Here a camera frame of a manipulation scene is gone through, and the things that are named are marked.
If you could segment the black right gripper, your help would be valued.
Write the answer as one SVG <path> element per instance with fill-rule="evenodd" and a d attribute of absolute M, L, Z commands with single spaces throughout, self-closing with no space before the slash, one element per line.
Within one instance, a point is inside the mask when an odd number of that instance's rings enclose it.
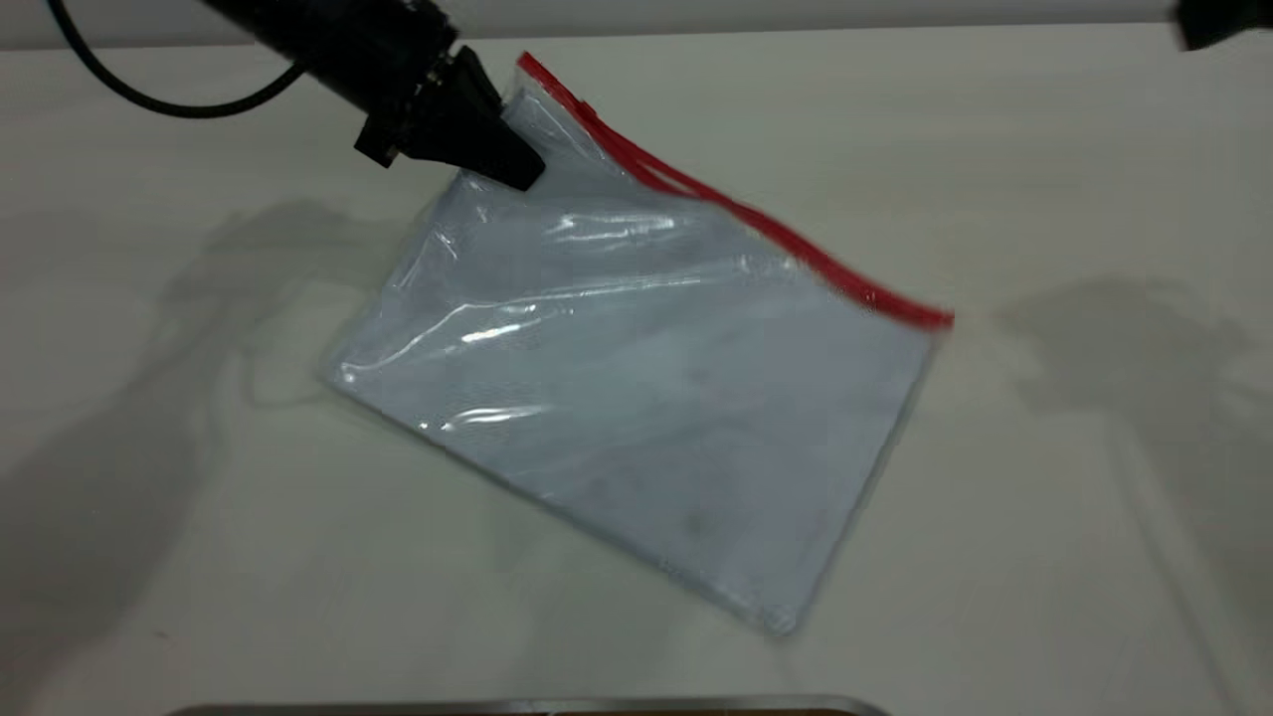
<path fill-rule="evenodd" d="M 1174 5 L 1174 23 L 1184 50 L 1203 50 L 1248 31 L 1270 29 L 1272 1 L 1183 0 Z"/>

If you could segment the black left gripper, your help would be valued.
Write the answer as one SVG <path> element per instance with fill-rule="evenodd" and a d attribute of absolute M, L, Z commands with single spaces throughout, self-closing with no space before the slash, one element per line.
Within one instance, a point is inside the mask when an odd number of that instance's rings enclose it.
<path fill-rule="evenodd" d="M 451 54 L 458 31 L 432 1 L 207 6 L 362 110 L 355 148 L 381 166 L 432 161 L 518 191 L 546 169 L 500 116 L 503 96 L 474 48 Z"/>

